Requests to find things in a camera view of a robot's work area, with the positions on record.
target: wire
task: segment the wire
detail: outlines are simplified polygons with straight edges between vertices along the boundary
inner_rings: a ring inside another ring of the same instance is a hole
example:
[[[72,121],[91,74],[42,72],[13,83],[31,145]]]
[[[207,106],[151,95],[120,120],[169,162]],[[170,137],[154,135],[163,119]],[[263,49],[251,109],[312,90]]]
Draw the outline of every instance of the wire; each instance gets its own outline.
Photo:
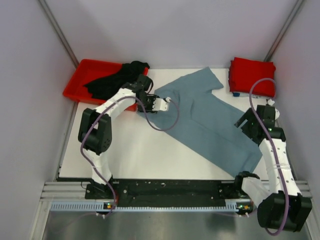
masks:
[[[247,213],[247,214],[242,214],[242,215],[239,215],[237,213],[231,213],[231,214],[228,214],[228,213],[223,213],[223,212],[215,212],[215,214],[218,214],[218,215],[222,215],[222,216],[227,216],[227,217],[234,217],[234,218],[240,218],[240,217],[251,217],[252,215],[256,214],[257,213],[257,208],[253,209],[252,212],[250,213]]]
[[[146,111],[146,108],[144,106],[144,104],[141,102],[141,100],[135,96],[124,96],[124,97],[121,97],[119,98],[116,102],[113,102],[110,106],[108,106],[105,110],[103,110],[100,115],[96,118],[96,120],[93,122],[93,124],[91,125],[91,127],[89,128],[88,132],[86,133],[86,135],[84,136],[83,140],[82,140],[82,143],[81,143],[81,147],[80,147],[80,152],[82,154],[82,156],[90,163],[90,165],[92,166],[94,172],[107,184],[107,186],[110,188],[111,192],[112,192],[112,195],[113,195],[113,205],[112,205],[112,208],[110,209],[110,212],[108,212],[105,216],[109,216],[113,210],[116,208],[116,193],[115,193],[115,190],[114,188],[111,186],[111,184],[101,175],[101,173],[97,170],[97,167],[95,166],[95,164],[93,163],[93,161],[90,160],[90,158],[87,157],[87,155],[84,153],[84,146],[85,146],[85,143],[88,139],[88,136],[90,135],[90,133],[92,132],[92,130],[94,129],[95,125],[97,125],[97,123],[99,122],[99,120],[101,119],[101,117],[108,111],[110,110],[114,105],[116,105],[117,103],[125,100],[125,99],[135,99],[142,107],[142,110],[143,110],[143,113],[145,115],[145,119],[146,121],[148,122],[148,124],[154,129],[154,130],[157,130],[157,131],[161,131],[161,132],[165,132],[165,131],[168,131],[172,128],[175,127],[175,125],[177,124],[178,120],[179,120],[179,117],[180,117],[180,111],[179,111],[179,107],[178,105],[171,100],[171,102],[173,103],[173,105],[176,107],[176,110],[177,110],[177,116],[176,116],[176,120],[175,122],[173,123],[173,125],[171,127],[168,127],[166,129],[159,129],[155,126],[153,126],[151,124],[151,122],[149,121],[148,119],[148,116],[147,116],[147,111]]]
[[[146,94],[149,94],[151,92],[151,90],[154,88],[154,81],[152,79],[150,79],[150,80],[151,80],[151,87]]]
[[[255,87],[259,83],[261,83],[263,81],[271,81],[271,82],[273,82],[274,87],[276,87],[276,82],[272,78],[262,78],[262,79],[258,80],[257,82],[255,82],[253,84],[253,86],[250,89],[249,101],[250,101],[250,106],[251,106],[253,114],[255,115],[256,119],[258,120],[259,124],[261,125],[266,137],[268,138],[268,140],[269,140],[269,142],[270,142],[270,144],[272,146],[272,150],[273,150],[273,154],[274,154],[274,158],[275,158],[275,163],[279,166],[280,163],[279,163],[279,158],[278,158],[278,154],[277,154],[277,149],[276,149],[275,143],[272,140],[272,137],[270,136],[270,134],[269,134],[268,130],[266,129],[264,123],[262,122],[262,120],[260,119],[259,115],[257,114],[257,112],[255,110],[255,107],[254,107],[254,105],[252,103],[252,92],[255,89]],[[281,183],[282,183],[283,191],[284,191],[284,201],[285,201],[284,214],[283,214],[283,219],[282,219],[281,225],[280,225],[279,229],[276,232],[270,232],[269,229],[267,229],[267,228],[265,229],[267,231],[267,233],[270,234],[271,236],[278,236],[282,232],[282,230],[285,227],[285,224],[286,224],[286,221],[287,221],[287,218],[288,218],[288,212],[289,212],[289,194],[288,194],[288,189],[287,189],[285,177],[284,177],[284,174],[282,173],[281,168],[278,168],[278,172],[279,172],[279,175],[280,175],[280,179],[281,179]]]
[[[82,186],[82,184],[83,184],[83,181],[81,182],[81,187],[82,187],[84,190],[87,190],[86,188],[84,188],[84,186]]]

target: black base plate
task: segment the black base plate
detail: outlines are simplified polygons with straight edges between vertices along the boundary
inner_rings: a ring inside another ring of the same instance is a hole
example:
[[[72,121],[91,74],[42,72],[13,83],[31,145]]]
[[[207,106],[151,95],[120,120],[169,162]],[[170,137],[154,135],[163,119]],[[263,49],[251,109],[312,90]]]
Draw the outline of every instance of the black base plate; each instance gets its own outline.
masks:
[[[233,181],[112,179],[118,207],[224,207],[238,199]],[[112,199],[107,186],[88,184],[86,199]]]

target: red plastic tray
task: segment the red plastic tray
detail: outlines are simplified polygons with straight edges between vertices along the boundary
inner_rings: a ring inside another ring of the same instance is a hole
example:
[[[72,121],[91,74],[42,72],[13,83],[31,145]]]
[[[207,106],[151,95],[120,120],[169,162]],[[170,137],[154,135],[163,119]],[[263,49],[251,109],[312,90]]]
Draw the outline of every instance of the red plastic tray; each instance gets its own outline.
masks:
[[[88,92],[84,85],[95,79],[115,74],[121,67],[121,63],[83,59],[65,87],[63,95],[75,102],[101,105],[106,101],[92,98],[92,94]],[[146,67],[143,74],[147,75],[147,73],[148,68]],[[136,109],[137,105],[134,104],[126,110],[136,111]]]

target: gray-blue fabric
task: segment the gray-blue fabric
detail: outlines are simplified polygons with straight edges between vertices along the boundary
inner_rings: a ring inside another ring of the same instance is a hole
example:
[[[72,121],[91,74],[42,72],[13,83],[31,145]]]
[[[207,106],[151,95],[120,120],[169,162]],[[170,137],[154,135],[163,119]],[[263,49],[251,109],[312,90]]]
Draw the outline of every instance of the gray-blue fabric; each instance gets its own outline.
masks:
[[[259,147],[234,126],[244,113],[212,94],[212,90],[223,87],[206,67],[154,93],[161,98],[170,97],[180,109],[178,123],[166,133],[235,177],[242,171],[252,172],[262,154]],[[177,110],[172,104],[168,111],[148,113],[150,121],[160,129],[169,128],[176,117]]]

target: metal floor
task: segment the metal floor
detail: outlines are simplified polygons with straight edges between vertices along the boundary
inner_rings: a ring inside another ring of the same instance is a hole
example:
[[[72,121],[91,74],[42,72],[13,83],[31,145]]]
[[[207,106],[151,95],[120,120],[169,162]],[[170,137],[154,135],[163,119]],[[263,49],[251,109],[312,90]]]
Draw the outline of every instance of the metal floor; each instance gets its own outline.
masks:
[[[87,215],[63,229],[83,214],[51,212],[43,240],[311,240],[306,226],[274,237],[259,226],[255,215],[203,212],[115,212],[105,220]]]

